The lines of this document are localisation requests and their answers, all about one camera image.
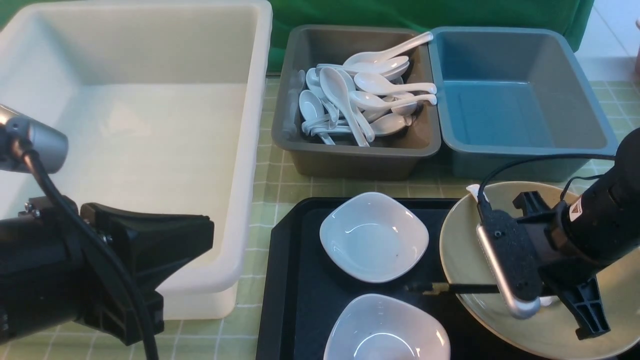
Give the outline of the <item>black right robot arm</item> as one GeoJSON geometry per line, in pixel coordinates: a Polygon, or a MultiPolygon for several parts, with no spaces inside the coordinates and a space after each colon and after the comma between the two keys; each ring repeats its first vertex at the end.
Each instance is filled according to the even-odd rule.
{"type": "Polygon", "coordinates": [[[580,341],[611,329],[596,275],[639,246],[639,137],[628,133],[613,167],[572,203],[550,207],[536,191],[512,202],[536,251],[533,274],[574,317],[580,341]]]}

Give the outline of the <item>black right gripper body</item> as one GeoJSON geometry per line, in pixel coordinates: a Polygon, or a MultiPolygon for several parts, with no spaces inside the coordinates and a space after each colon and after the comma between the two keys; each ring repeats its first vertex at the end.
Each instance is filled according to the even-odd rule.
{"type": "Polygon", "coordinates": [[[578,247],[570,232],[567,202],[560,200],[550,207],[539,191],[524,191],[512,204],[522,211],[516,221],[525,228],[537,254],[542,293],[559,296],[562,292],[583,292],[587,296],[599,296],[595,276],[598,264],[578,247]]]}

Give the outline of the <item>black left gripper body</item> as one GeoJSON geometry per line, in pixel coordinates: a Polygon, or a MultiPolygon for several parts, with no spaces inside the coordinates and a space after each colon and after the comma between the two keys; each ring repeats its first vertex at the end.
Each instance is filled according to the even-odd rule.
{"type": "Polygon", "coordinates": [[[45,196],[0,226],[0,307],[3,344],[67,322],[102,331],[89,268],[66,214],[45,196]]]}

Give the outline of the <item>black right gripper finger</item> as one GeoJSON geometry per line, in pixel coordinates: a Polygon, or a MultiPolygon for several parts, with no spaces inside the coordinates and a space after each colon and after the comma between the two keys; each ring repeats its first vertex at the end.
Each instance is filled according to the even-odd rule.
{"type": "Polygon", "coordinates": [[[578,340],[598,338],[611,331],[596,276],[579,284],[554,280],[552,291],[574,317],[578,340]]]}

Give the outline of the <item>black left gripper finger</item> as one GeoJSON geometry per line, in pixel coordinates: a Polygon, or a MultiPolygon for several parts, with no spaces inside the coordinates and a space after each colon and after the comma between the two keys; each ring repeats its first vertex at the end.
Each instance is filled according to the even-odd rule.
{"type": "MultiPolygon", "coordinates": [[[[106,236],[106,244],[140,291],[153,334],[165,330],[165,300],[158,287],[185,265],[212,249],[215,224],[206,215],[152,214],[85,203],[80,216],[106,236]]],[[[142,341],[133,308],[100,291],[80,324],[111,335],[126,346],[142,341]]]]}

